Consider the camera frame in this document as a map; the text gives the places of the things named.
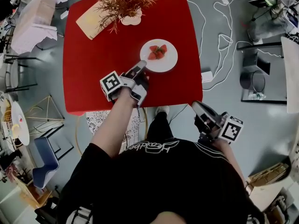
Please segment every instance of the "gray floor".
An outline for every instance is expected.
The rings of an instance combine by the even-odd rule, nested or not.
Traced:
[[[79,0],[69,0],[72,4]],[[210,68],[215,71],[219,54],[217,51],[218,34],[224,33],[229,35],[229,28],[225,18],[213,9],[213,3],[220,0],[191,0],[196,2],[204,13],[207,24],[204,33],[204,45],[201,56],[202,69]],[[255,7],[249,5],[246,0],[234,1],[231,5],[232,16],[234,20],[234,41],[247,41],[246,24],[250,21]],[[195,5],[190,4],[194,27],[198,45],[200,45],[201,28],[203,18]],[[228,15],[227,7],[220,7]],[[66,20],[60,20],[59,14],[62,10],[55,13],[53,25],[58,27],[59,32],[64,32]],[[65,117],[65,127],[55,137],[53,142],[57,142],[62,149],[68,149],[69,141],[75,144],[75,126],[76,116],[69,115],[65,110],[64,93],[63,93],[63,38],[58,41],[50,39],[44,40],[39,44],[40,47],[48,48],[40,51],[34,48],[31,56],[36,56],[40,60],[30,62],[29,65],[35,68],[35,77],[38,86],[29,91],[20,92],[20,103],[24,110],[32,106],[36,101],[51,94],[55,100],[59,110]],[[221,81],[227,74],[232,64],[232,54],[235,43],[231,46],[229,55],[224,63],[221,73],[212,83],[204,84],[204,88],[209,88],[215,82]],[[279,54],[280,50],[271,49],[273,53]],[[267,77],[266,95],[269,99],[284,100],[286,96],[285,87],[285,70],[284,62],[281,58],[268,55],[263,57],[271,62],[271,76]],[[232,145],[237,160],[241,166],[245,176],[252,172],[265,168],[288,154],[295,131],[298,125],[298,115],[287,114],[285,106],[272,105],[252,105],[241,103],[242,88],[239,84],[239,76],[242,70],[243,53],[236,52],[235,64],[228,79],[221,85],[215,87],[211,91],[204,92],[203,101],[214,108],[217,112],[229,112],[231,115],[244,121],[245,128],[237,143]],[[184,105],[171,107],[170,119],[182,110]],[[149,121],[153,119],[153,109],[149,109]],[[178,117],[172,121],[171,128],[174,135],[178,138],[196,141],[198,131],[194,126],[195,113],[190,107],[181,112]],[[90,133],[85,116],[80,119],[78,129],[78,142],[80,148],[84,150],[92,134]],[[29,149],[38,166],[42,165],[41,159],[33,143],[29,145]],[[60,168],[49,182],[49,187],[53,188],[58,185],[61,189],[70,178],[75,165],[79,161],[80,156],[76,149],[73,149],[66,157],[60,161]]]

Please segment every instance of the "white tablecloth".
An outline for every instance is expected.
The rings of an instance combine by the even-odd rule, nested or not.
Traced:
[[[51,26],[55,5],[67,0],[32,0],[22,10],[18,19],[11,48],[22,54],[46,37],[57,40],[57,28]]]

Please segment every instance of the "wire frame stand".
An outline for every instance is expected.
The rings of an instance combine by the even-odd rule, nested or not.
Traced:
[[[58,117],[53,116],[50,112],[50,106],[54,107]],[[39,101],[37,104],[32,106],[26,113],[25,117],[27,122],[33,122],[33,127],[29,128],[29,135],[39,135],[46,133],[49,129],[53,128],[55,125],[63,123],[64,117],[55,105],[52,96],[49,95]]]

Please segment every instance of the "strawberry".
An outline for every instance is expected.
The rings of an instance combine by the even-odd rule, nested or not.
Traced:
[[[149,47],[149,49],[152,51],[152,52],[155,52],[157,50],[158,46],[151,46]]]
[[[157,59],[156,54],[154,52],[151,52],[148,59],[149,60],[156,60]]]
[[[160,49],[163,50],[164,54],[167,52],[167,47],[166,47],[166,45],[163,45],[162,47],[160,47]]]
[[[161,59],[163,57],[164,57],[164,54],[162,53],[162,51],[158,51],[157,52],[157,59],[159,60],[159,59]]]

